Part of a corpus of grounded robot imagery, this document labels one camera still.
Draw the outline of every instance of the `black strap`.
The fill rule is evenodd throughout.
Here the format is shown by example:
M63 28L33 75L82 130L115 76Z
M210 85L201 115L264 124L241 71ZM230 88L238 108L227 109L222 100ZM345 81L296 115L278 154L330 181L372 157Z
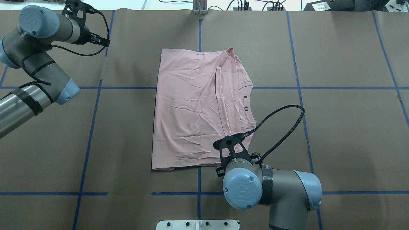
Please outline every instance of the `black strap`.
M269 224L269 226L270 226L270 229L272 229L272 230L288 230L287 228L279 228L279 227L276 227L276 226L271 225L271 224Z
M43 111L42 106L40 103L34 98L30 96L26 91L20 89L20 88L15 88L12 92L12 94L16 95L18 98L20 98L30 109L34 112L34 114L37 116Z

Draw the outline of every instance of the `white label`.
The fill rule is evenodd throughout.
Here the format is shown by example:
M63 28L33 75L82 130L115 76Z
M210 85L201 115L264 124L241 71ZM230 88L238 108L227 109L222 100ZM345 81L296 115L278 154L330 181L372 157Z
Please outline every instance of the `white label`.
M327 2L315 3L312 4L312 7L314 8L315 11L324 11L331 9Z

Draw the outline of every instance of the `black cable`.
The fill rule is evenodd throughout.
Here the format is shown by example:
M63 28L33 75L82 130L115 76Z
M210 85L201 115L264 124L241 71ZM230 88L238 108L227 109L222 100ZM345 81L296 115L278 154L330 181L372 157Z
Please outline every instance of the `black cable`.
M229 10L230 5L234 2L235 0L231 0L231 2L229 3L229 5L227 6L226 10Z
M219 8L219 9L223 10L222 8L220 8L220 7L218 7L218 6L211 6L211 7L209 7L209 9L212 8L212 7L217 7L217 8Z
M301 120L302 120L303 117L304 117L305 109L304 109L302 106L298 106L298 105L288 105L288 106L281 107L281 108L275 110L274 112L270 113L267 117L265 117L254 129L252 129L252 130L250 130L250 131L248 131L248 132L243 133L243 135L241 136L242 138L245 138L245 137L251 135L251 134L254 133L268 118L270 118L272 115L274 115L274 114L276 114L276 113L278 113L278 112L280 112L281 110L286 109L286 108L299 108L299 109L301 109L301 114L300 114L300 116L298 117L298 119L297 119L297 121L295 122L295 124L294 124L294 125L292 126L292 128L290 129L290 131L288 131L271 149L269 149L269 150L260 158L260 160L257 162L257 164L260 165L260 167L261 167L261 164L263 163L263 160L264 160L271 152L273 152L281 143L283 143L283 141L284 141L285 139L287 139L288 136L290 136L290 134L295 130L295 128L297 128L298 124L301 122Z
M27 75L29 75L32 79L34 79L34 80L36 81L36 83L42 83L42 84L44 84L44 85L50 86L51 83L49 83L49 82L47 82L47 81L43 81L43 80L38 79L37 77L35 77L34 75L32 75L30 72L28 72L27 68L25 67L25 64L24 64L25 60L27 60L27 58L29 58L29 57L31 57L31 56L37 54L37 53L33 53L33 54L31 54L31 55L29 55L29 56L23 58L23 60L21 61L21 68L24 70L24 72L25 72Z
M262 9L261 11L263 11L264 8L265 8L265 6L267 6L267 4L270 3L270 2L273 4L273 7L274 7L274 2L273 2L273 1L268 1L268 2L266 2L266 3L264 4L263 9Z
M96 11L96 13L100 14L103 17L103 20L104 20L105 26L106 26L106 31L107 31L107 37L106 38L109 39L109 27L108 27L108 22L106 21L105 15L101 11ZM98 52L93 53L93 54L80 54L80 53L69 50L69 49L67 49L65 47L62 47L62 46L59 46L59 45L52 45L51 47L52 48L60 48L60 49L66 50L66 51L68 51L70 53L73 53L73 54L76 54L76 55L79 55L79 56L94 56L94 55L97 55L97 54L101 53L106 48L106 46L104 46Z
M162 1L162 0L159 0L160 2L164 2L164 3L170 3L170 2L189 2L189 1L169 1L169 2L165 2L165 1Z

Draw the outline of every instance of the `folded shirt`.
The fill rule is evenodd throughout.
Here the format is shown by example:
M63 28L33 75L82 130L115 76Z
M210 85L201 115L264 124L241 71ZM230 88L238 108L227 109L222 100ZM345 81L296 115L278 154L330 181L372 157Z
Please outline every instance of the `folded shirt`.
M152 169L217 165L213 142L256 127L253 83L233 48L163 49L157 80ZM252 135L243 141L248 148Z

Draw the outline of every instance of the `metal bracket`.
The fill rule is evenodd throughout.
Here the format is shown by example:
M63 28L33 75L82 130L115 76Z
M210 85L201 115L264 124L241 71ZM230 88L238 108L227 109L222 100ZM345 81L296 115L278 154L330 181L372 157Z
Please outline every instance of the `metal bracket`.
M159 221L156 230L240 230L238 220Z
M193 0L193 14L207 14L207 0Z

